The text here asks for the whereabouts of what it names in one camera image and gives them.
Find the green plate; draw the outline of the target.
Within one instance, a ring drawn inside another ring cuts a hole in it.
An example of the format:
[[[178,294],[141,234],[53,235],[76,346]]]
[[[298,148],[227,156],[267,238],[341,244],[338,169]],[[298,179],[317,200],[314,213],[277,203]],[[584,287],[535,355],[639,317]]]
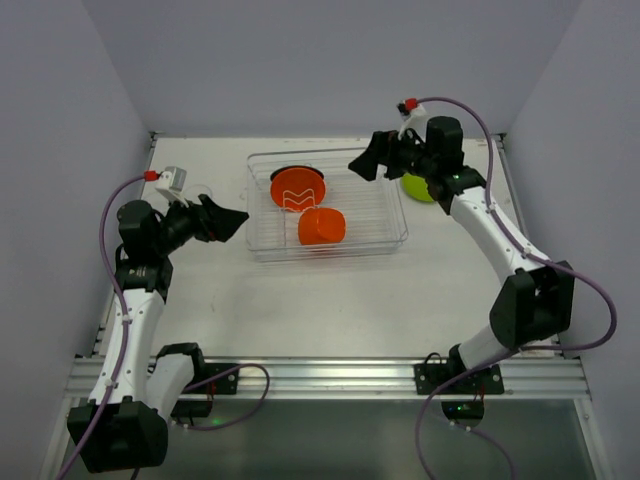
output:
[[[401,178],[401,186],[404,192],[412,199],[424,203],[434,203],[435,200],[428,192],[426,181],[418,176],[405,174]]]

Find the orange plate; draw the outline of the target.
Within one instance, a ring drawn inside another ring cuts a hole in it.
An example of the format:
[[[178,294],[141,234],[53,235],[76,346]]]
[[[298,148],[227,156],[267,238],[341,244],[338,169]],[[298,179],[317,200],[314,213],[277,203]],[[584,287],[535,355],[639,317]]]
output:
[[[326,196],[326,183],[316,174],[305,170],[289,170],[271,182],[270,195],[280,208],[302,212],[319,206]]]

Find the black plate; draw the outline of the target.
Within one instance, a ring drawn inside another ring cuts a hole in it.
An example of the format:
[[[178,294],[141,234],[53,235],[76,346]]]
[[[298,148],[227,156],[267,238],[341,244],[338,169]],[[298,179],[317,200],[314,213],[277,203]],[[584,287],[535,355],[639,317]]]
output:
[[[284,166],[282,168],[279,168],[279,169],[271,172],[270,177],[269,177],[270,181],[273,182],[277,176],[279,176],[280,174],[284,173],[285,171],[289,171],[289,170],[310,171],[310,172],[316,174],[317,176],[319,176],[323,180],[325,178],[325,175],[324,175],[323,172],[321,172],[320,170],[318,170],[317,168],[314,168],[312,166],[309,166],[309,165],[287,165],[287,166]]]

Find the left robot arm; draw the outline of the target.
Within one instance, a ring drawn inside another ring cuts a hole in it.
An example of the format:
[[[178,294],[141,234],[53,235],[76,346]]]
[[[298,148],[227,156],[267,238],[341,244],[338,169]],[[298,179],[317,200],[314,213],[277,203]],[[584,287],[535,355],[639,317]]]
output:
[[[226,242],[248,220],[206,194],[166,213],[144,200],[117,212],[114,326],[99,378],[84,406],[70,410],[69,434],[91,473],[156,467],[168,450],[168,423],[185,387],[205,369],[195,343],[166,345],[149,365],[171,284],[171,254],[191,239]]]

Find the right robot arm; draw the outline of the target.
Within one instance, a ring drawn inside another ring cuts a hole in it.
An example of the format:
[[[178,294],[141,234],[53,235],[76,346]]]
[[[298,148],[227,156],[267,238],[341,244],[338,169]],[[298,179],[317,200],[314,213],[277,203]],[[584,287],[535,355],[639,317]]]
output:
[[[446,372],[434,377],[437,384],[569,328],[574,279],[568,263],[547,266],[547,257],[512,222],[495,220],[501,210],[487,180],[465,163],[457,119],[428,120],[424,136],[412,129],[376,131],[348,167],[366,181],[376,178],[379,167],[388,179],[404,174],[424,179],[429,195],[471,236],[501,283],[488,325],[450,349]]]

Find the clear plastic rack tray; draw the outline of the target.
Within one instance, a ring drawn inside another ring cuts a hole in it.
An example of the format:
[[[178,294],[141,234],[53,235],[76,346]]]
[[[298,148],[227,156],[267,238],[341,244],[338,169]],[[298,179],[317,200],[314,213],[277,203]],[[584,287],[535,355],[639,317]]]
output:
[[[367,182],[348,169],[348,163],[364,148],[329,148],[254,153],[247,158],[247,247],[258,261],[392,253],[407,239],[408,227],[398,184],[381,173]],[[271,197],[272,178],[287,167],[308,167],[324,175],[325,197],[294,201],[302,206],[332,208],[346,220],[342,241],[303,245],[298,224],[301,211],[281,207]]]

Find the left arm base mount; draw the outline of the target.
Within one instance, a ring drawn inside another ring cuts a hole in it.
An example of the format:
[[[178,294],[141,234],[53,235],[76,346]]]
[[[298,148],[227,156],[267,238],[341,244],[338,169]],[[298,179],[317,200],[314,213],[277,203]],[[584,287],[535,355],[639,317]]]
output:
[[[238,367],[237,363],[206,363],[196,374],[183,395],[176,402],[171,411],[171,420],[194,426],[196,420],[210,416],[217,396],[233,396],[237,393],[238,373],[231,369]]]

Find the aluminium frame rail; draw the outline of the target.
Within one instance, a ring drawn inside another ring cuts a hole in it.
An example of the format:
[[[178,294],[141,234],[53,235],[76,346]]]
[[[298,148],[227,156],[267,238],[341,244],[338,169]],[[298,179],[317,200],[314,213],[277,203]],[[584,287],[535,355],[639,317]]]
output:
[[[234,397],[257,399],[270,375],[269,400],[422,400],[425,379],[419,358],[233,358],[207,357],[208,363],[242,364]],[[503,361],[476,387],[463,385],[451,399],[576,400],[590,396],[578,360],[524,357]]]

